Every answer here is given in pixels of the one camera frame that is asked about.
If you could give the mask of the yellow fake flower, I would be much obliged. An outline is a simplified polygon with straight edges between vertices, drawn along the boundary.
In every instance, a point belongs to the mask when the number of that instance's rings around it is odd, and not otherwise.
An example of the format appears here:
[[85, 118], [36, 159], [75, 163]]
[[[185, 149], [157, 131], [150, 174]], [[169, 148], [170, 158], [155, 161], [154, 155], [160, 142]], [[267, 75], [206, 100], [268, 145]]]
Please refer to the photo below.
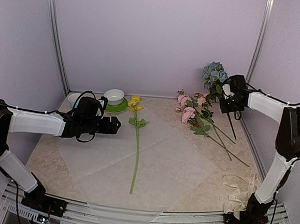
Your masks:
[[134, 165], [134, 172], [132, 177], [132, 183], [130, 187], [130, 194], [133, 193], [136, 177], [137, 177], [137, 171], [138, 171], [138, 165], [139, 165], [139, 151], [140, 151], [140, 129], [144, 128], [149, 121], [146, 121], [145, 119], [139, 119], [138, 113], [143, 109], [143, 107], [140, 105], [141, 97], [134, 95], [130, 98], [128, 101], [128, 109], [133, 114], [132, 117], [128, 119], [128, 123], [133, 125], [135, 127], [135, 134], [136, 134], [136, 157], [135, 157], [135, 165]]

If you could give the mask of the blue hydrangea fake flower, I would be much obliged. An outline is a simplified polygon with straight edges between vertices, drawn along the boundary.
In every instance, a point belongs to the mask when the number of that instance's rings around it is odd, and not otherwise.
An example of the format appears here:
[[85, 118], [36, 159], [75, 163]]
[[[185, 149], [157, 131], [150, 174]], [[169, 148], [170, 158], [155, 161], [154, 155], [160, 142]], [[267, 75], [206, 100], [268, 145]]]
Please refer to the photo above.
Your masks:
[[199, 95], [197, 105], [201, 109], [203, 119], [213, 123], [213, 113], [210, 112], [209, 108], [212, 107], [213, 101], [220, 101], [221, 98], [224, 98], [222, 86], [229, 83], [230, 80], [220, 62], [211, 62], [205, 66], [202, 71], [202, 78], [207, 93]]

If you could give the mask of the pink fake rose stem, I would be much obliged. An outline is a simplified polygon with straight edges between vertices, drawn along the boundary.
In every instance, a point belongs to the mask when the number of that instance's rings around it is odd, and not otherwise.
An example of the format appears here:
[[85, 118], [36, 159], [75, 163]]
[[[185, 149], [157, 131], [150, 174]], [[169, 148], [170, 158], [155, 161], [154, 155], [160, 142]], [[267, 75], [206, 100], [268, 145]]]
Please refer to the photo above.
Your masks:
[[229, 160], [232, 161], [234, 155], [227, 149], [219, 135], [225, 133], [215, 125], [212, 119], [213, 112], [209, 110], [212, 106], [207, 100], [207, 94], [196, 93], [190, 97], [181, 89], [178, 91], [177, 103], [179, 107], [176, 108], [176, 112], [181, 113], [181, 122], [189, 124], [190, 130], [195, 135], [202, 135], [220, 146], [226, 152]]
[[193, 107], [185, 107], [184, 109], [176, 108], [176, 112], [181, 113], [182, 115], [181, 121], [184, 124], [189, 124], [190, 130], [193, 131], [195, 135], [197, 136], [201, 135], [205, 139], [212, 140], [215, 144], [220, 146], [226, 152], [230, 161], [232, 161], [234, 157], [241, 164], [243, 164], [246, 167], [249, 167], [247, 163], [245, 163], [243, 160], [241, 160], [234, 153], [232, 153], [227, 149], [226, 145], [221, 140], [219, 134], [216, 132], [216, 128], [213, 123], [209, 122], [208, 124], [204, 124], [202, 118], [199, 117], [199, 112], [195, 108]]

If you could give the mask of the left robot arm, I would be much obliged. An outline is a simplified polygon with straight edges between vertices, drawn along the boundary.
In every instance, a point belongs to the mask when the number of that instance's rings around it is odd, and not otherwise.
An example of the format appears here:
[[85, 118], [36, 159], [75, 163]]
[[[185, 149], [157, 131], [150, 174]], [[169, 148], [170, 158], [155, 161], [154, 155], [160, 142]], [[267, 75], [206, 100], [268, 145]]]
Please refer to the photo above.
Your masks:
[[35, 111], [13, 107], [0, 99], [0, 171], [13, 180], [17, 189], [24, 191], [21, 204], [34, 210], [62, 217], [67, 208], [65, 200], [46, 194], [39, 179], [29, 172], [25, 165], [9, 149], [7, 144], [10, 133], [36, 133], [59, 138], [75, 138], [89, 134], [93, 139], [96, 134], [115, 135], [121, 122], [115, 116], [105, 116], [108, 99], [97, 99], [91, 91], [78, 96], [70, 111]]

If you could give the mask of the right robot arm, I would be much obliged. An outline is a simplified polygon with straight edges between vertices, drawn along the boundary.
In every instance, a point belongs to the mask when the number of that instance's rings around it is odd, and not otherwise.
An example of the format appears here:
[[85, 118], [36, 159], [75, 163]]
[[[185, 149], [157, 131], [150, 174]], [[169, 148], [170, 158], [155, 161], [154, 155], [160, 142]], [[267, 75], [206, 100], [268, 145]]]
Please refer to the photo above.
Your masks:
[[224, 97], [219, 101], [222, 113], [256, 110], [279, 123], [273, 163], [261, 186], [251, 194], [245, 210], [235, 215], [227, 212], [225, 224], [272, 224], [268, 209], [277, 206], [276, 195], [288, 180], [294, 164], [300, 160], [300, 103], [279, 100], [256, 90], [242, 75], [229, 77], [222, 83]]

